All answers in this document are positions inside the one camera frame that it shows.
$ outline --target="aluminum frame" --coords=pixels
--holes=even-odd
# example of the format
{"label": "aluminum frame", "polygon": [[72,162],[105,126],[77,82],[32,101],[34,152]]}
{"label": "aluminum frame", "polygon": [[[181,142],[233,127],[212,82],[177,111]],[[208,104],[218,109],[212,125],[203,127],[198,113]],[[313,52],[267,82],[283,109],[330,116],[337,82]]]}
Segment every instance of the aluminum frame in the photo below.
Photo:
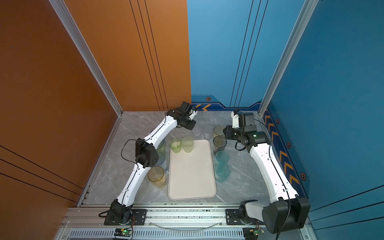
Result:
{"label": "aluminum frame", "polygon": [[313,14],[314,9],[316,8],[318,1],[319,0],[306,0],[304,2],[299,17],[296,20],[291,35],[289,36],[288,42],[285,45],[285,49],[281,55],[280,61],[277,64],[276,70],[265,92],[259,110],[257,111],[259,116],[264,114],[269,102],[271,101],[272,96],[275,93],[277,86],[279,85],[281,77],[283,76],[288,63],[291,60],[293,52],[295,51],[297,44],[299,43],[300,38],[303,35],[305,28],[307,27],[307,24]]}
{"label": "aluminum frame", "polygon": [[96,81],[99,83],[100,88],[107,97],[109,103],[113,107],[114,111],[118,116],[121,116],[123,110],[117,100],[115,94],[113,93],[111,87],[109,86],[105,76],[100,69],[96,59],[94,58],[91,50],[89,49],[83,35],[81,34],[79,28],[77,27],[74,19],[72,18],[71,13],[69,12],[67,6],[65,5],[64,0],[49,0],[56,14],[63,23],[68,34],[72,38],[73,43],[76,45],[84,61],[91,70]]}
{"label": "aluminum frame", "polygon": [[83,200],[85,198],[87,198],[88,191],[91,189],[91,187],[92,187],[92,185],[96,179],[97,173],[99,172],[99,170],[101,168],[101,164],[103,163],[104,158],[107,155],[108,149],[109,149],[109,147],[112,143],[113,137],[115,136],[116,131],[120,125],[121,119],[122,119],[122,116],[117,117],[116,122],[113,125],[113,128],[111,130],[111,133],[109,134],[107,141],[103,147],[103,150],[101,151],[100,156],[99,156],[99,158],[95,164],[95,167],[92,170],[91,176],[89,177],[88,182],[84,187],[84,190],[80,196],[79,202],[77,202],[77,205],[76,205],[77,207],[81,207],[81,205],[83,204]]}

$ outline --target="black cable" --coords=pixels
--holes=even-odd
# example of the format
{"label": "black cable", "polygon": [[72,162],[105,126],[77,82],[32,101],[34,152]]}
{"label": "black cable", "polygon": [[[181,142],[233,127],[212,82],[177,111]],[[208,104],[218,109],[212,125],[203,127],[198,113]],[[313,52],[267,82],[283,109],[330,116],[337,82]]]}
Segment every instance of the black cable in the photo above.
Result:
{"label": "black cable", "polygon": [[[271,159],[271,146],[272,146],[272,142],[271,142],[271,144],[269,145],[269,150],[268,150],[269,159]],[[276,172],[277,172],[277,175],[278,175],[279,178],[280,178],[280,181],[283,183],[284,188],[287,189],[287,187],[285,187],[284,181],[281,179],[280,174],[279,174],[279,172],[277,171],[277,168],[276,168],[275,165],[273,164],[272,160],[271,160],[271,163],[272,163],[273,167],[275,168],[275,170],[276,170]]]}
{"label": "black cable", "polygon": [[[291,199],[289,198],[289,194],[288,194],[287,188],[285,188],[285,192],[287,193],[287,196],[288,196],[289,208],[288,208],[288,215],[287,215],[287,218],[285,219],[285,221],[284,221],[284,223],[283,223],[283,225],[282,225],[282,227],[281,227],[281,231],[283,230],[284,225],[285,225],[285,223],[287,222],[288,217],[289,217],[289,214],[290,214],[290,212],[291,212]],[[281,233],[281,232],[278,232],[278,233],[277,233],[275,240],[277,240],[277,239],[279,238],[280,233]]]}
{"label": "black cable", "polygon": [[[271,158],[271,146],[272,146],[272,143],[269,145],[269,150],[268,150],[269,158]],[[283,180],[281,179],[279,173],[277,173],[277,175],[279,176],[281,182],[283,183],[283,186],[284,186],[284,188],[285,188],[285,192],[287,193],[288,201],[289,201],[288,215],[287,215],[287,218],[285,219],[285,221],[284,221],[284,223],[283,223],[283,226],[281,227],[281,230],[283,230],[284,225],[285,225],[285,223],[286,223],[287,220],[288,220],[289,213],[291,212],[291,199],[290,199],[290,197],[289,197],[289,193],[288,193],[288,191],[287,191],[287,187],[285,186],[285,184],[284,184]],[[280,236],[280,232],[277,233],[275,240],[277,240],[277,239],[279,238],[279,236]]]}
{"label": "black cable", "polygon": [[107,213],[107,212],[108,212],[108,210],[105,211],[105,212],[101,212],[101,213],[99,213],[99,217],[106,218],[107,216],[102,216],[102,214],[105,214],[105,213]]}
{"label": "black cable", "polygon": [[235,149],[236,149],[237,151],[243,151],[243,150],[245,150],[246,147],[243,147],[242,149],[237,149],[237,144],[238,144],[238,143],[239,143],[239,142],[236,142],[236,143],[235,143]]}
{"label": "black cable", "polygon": [[131,240],[132,240],[132,238],[133,238],[133,226],[132,226],[132,223],[131,223],[131,228],[132,228],[132,235],[131,235]]}
{"label": "black cable", "polygon": [[266,125],[262,121],[259,121],[257,119],[255,119],[255,120],[258,121],[259,123],[263,124],[266,127]]}
{"label": "black cable", "polygon": [[133,162],[134,164],[137,165],[137,163],[135,163],[134,161],[128,160],[128,159],[126,159],[126,158],[124,158],[124,157],[122,156],[122,151],[124,150],[124,147],[125,147],[125,145],[128,143],[129,140],[135,140],[135,141],[139,141],[139,142],[145,142],[145,140],[137,140],[137,139],[132,139],[132,138],[131,138],[131,139],[128,139],[128,140],[125,142],[125,144],[124,144],[124,146],[122,147],[122,149],[121,149],[121,153],[120,153],[121,157],[122,157],[124,160],[126,160],[126,161],[128,161],[128,162]]}

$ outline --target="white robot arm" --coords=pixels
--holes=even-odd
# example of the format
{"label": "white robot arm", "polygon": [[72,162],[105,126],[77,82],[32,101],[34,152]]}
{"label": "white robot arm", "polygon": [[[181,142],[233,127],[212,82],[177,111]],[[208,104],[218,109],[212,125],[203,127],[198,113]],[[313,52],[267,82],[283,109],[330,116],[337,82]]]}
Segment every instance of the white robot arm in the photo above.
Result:
{"label": "white robot arm", "polygon": [[240,218],[245,223],[263,221],[271,233],[302,228],[310,204],[306,197],[299,197],[287,180],[280,164],[271,151],[271,142],[265,132],[257,131],[253,113],[235,110],[232,126],[224,129],[225,138],[242,143],[259,167],[266,183],[271,204],[256,200],[241,203]]}
{"label": "white robot arm", "polygon": [[113,220],[106,219],[105,225],[110,225],[111,222],[113,225],[125,225],[130,221],[131,207],[137,191],[159,158],[156,151],[158,145],[177,125],[192,130],[196,123],[193,120],[196,114],[197,110],[191,104],[183,102],[179,108],[167,111],[163,121],[148,136],[136,140],[135,166],[120,195],[111,203],[106,217]]}
{"label": "white robot arm", "polygon": [[[189,115],[190,120],[194,118],[197,111],[191,109]],[[166,115],[163,121],[148,135],[144,138],[144,141],[148,144],[152,144],[154,149],[157,149],[160,142],[167,136],[167,134],[178,125],[177,119],[170,115]],[[150,166],[144,167],[141,163],[135,164],[131,176],[129,177],[125,187],[123,188],[120,195],[117,197],[118,202],[121,205],[131,206],[134,202],[135,196],[144,177],[151,169]]]}

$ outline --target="plastic cup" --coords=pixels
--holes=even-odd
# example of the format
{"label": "plastic cup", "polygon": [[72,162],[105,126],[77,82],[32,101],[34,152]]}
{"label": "plastic cup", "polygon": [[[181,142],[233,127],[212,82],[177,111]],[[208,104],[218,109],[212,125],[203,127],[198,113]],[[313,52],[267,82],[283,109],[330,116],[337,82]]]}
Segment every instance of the plastic cup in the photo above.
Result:
{"label": "plastic cup", "polygon": [[184,152],[190,153],[193,150],[193,138],[192,137],[185,137],[181,141],[181,145],[183,146]]}
{"label": "plastic cup", "polygon": [[218,151],[224,151],[227,145],[227,140],[224,136],[216,136],[214,138],[214,155],[216,156]]}
{"label": "plastic cup", "polygon": [[212,125],[205,125],[203,127],[203,135],[205,139],[213,139],[214,137],[214,127]]}
{"label": "plastic cup", "polygon": [[156,149],[157,152],[161,152],[162,154],[165,155],[166,153],[166,145],[164,144],[164,140],[162,140],[159,144],[159,146]]}
{"label": "plastic cup", "polygon": [[180,139],[173,139],[170,142],[170,148],[174,153],[179,153],[181,151],[181,140]]}
{"label": "plastic cup", "polygon": [[157,160],[157,163],[155,166],[161,167],[164,170],[164,172],[166,172],[168,170],[166,156],[161,152],[158,152],[157,154],[159,155],[159,159]]}
{"label": "plastic cup", "polygon": [[224,126],[216,126],[214,128],[214,138],[217,137],[217,136],[224,136],[224,132],[223,130],[225,129]]}
{"label": "plastic cup", "polygon": [[148,179],[158,188],[163,188],[166,185],[166,176],[164,169],[159,166],[152,167],[148,172]]}
{"label": "plastic cup", "polygon": [[219,163],[215,167],[215,179],[217,182],[224,182],[229,174],[231,173],[231,170],[229,169],[229,166],[225,163]]}
{"label": "plastic cup", "polygon": [[219,163],[227,163],[229,161],[229,155],[224,151],[218,151],[215,157]]}

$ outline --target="marble surface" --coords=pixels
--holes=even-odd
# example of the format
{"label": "marble surface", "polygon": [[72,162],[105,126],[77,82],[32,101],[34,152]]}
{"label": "marble surface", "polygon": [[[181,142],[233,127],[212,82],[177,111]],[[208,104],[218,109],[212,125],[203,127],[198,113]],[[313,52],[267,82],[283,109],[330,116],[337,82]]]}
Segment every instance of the marble surface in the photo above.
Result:
{"label": "marble surface", "polygon": [[[203,127],[207,124],[232,125],[230,111],[199,111],[194,120],[196,125],[192,131],[185,128],[175,128],[166,137],[166,161],[169,166],[169,143],[174,138],[193,136],[194,139],[204,139]],[[121,158],[120,153],[124,143],[128,139],[144,138],[164,118],[165,112],[124,112],[122,121],[112,140],[107,155],[96,176],[94,184],[85,204],[110,204],[121,192],[127,182],[133,163]],[[263,129],[256,121],[258,130]],[[268,191],[256,162],[251,158],[247,150],[237,151],[235,141],[228,140],[225,151],[229,154],[228,165],[231,173],[225,182],[216,182],[217,194],[213,198],[170,200],[168,197],[168,184],[159,189],[153,186],[147,177],[144,179],[137,195],[136,204],[153,203],[229,203],[239,204],[241,201],[256,199],[261,202],[269,202]],[[123,150],[123,156],[131,161],[135,160],[135,141],[129,141]]]}

